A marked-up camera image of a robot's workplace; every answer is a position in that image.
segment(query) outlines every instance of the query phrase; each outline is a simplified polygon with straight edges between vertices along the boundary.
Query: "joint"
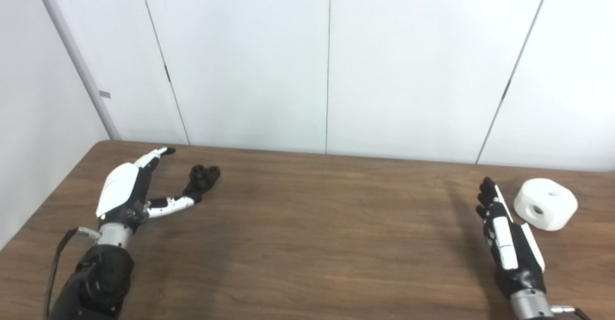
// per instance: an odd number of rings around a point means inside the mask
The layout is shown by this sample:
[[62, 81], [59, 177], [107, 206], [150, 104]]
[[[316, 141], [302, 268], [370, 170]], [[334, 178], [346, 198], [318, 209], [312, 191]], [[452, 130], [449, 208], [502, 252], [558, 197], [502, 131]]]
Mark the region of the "joint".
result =
[[520, 320], [553, 317], [545, 293], [538, 289], [523, 289], [510, 296], [515, 315]]

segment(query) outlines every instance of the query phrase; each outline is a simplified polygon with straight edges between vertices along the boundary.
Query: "black forearm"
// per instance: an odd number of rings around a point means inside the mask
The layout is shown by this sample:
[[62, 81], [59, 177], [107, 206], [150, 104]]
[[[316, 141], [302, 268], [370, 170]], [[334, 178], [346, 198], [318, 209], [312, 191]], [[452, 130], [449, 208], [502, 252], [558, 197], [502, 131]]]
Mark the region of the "black forearm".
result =
[[130, 289], [133, 267], [123, 248], [107, 244], [90, 248], [64, 285], [48, 320], [116, 320]]

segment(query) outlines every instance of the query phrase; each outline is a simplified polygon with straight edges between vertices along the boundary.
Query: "prosthetic hand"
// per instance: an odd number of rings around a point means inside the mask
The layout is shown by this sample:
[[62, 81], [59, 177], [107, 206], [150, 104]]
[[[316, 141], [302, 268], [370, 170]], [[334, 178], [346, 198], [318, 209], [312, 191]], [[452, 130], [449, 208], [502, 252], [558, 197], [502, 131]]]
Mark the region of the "prosthetic hand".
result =
[[[53, 259], [44, 319], [116, 320], [119, 317], [134, 267], [126, 250], [132, 235], [149, 218], [168, 215], [200, 202], [203, 193], [209, 191], [220, 176], [218, 167], [206, 169], [196, 165], [182, 196], [147, 200], [152, 172], [163, 156], [173, 153], [173, 148], [155, 149], [134, 163], [119, 165], [107, 176], [96, 210], [98, 231], [75, 228], [60, 242]], [[48, 314], [59, 255], [75, 233], [88, 235], [96, 243], [81, 258]]]
[[510, 300], [519, 320], [554, 320], [554, 313], [575, 313], [590, 318], [578, 308], [549, 305], [544, 285], [544, 259], [529, 224], [515, 224], [498, 186], [483, 180], [476, 212], [483, 219], [483, 233], [496, 263], [495, 279]]

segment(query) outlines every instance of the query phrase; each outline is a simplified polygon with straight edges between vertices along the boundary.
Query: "cable connector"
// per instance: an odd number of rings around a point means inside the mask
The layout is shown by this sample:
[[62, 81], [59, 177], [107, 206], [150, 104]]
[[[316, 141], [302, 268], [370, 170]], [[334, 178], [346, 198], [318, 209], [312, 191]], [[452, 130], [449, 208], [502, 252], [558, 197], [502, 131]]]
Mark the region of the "cable connector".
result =
[[101, 237], [101, 234], [99, 232], [90, 228], [86, 228], [85, 226], [79, 226], [79, 228], [77, 228], [77, 234], [90, 237], [91, 239], [94, 239], [94, 241], [98, 241], [98, 239], [100, 239]]

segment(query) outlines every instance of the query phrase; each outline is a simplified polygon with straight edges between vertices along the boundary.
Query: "black fingertip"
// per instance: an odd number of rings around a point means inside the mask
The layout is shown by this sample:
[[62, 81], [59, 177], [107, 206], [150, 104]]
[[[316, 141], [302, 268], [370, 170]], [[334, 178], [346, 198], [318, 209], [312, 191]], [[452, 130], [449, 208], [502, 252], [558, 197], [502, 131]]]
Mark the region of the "black fingertip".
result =
[[492, 204], [493, 198], [491, 198], [489, 195], [486, 195], [485, 193], [480, 193], [478, 198], [479, 202], [486, 208], [488, 208], [489, 205]]
[[476, 206], [476, 213], [478, 213], [479, 217], [486, 219], [487, 213], [483, 206]]

